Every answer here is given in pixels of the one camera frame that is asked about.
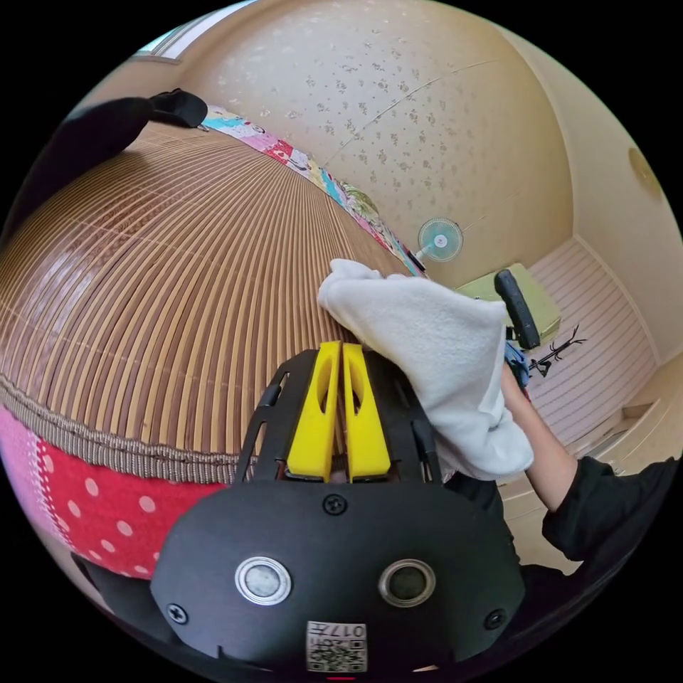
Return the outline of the person's right hand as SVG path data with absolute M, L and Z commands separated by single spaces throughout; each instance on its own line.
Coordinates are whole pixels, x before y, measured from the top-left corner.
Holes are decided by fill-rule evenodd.
M 504 364 L 502 368 L 501 387 L 507 410 L 514 421 L 523 426 L 533 416 L 534 408 L 507 364 Z

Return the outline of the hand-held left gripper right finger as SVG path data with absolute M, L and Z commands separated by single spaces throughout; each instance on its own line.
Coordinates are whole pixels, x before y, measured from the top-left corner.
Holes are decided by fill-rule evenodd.
M 385 478 L 391 460 L 362 346 L 342 344 L 342 361 L 349 477 Z

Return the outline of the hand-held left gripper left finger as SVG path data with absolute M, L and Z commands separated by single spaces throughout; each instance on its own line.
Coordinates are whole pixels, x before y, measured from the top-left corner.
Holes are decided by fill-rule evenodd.
M 342 343 L 328 341 L 315 352 L 309 384 L 287 456 L 293 478 L 328 478 L 337 419 Z

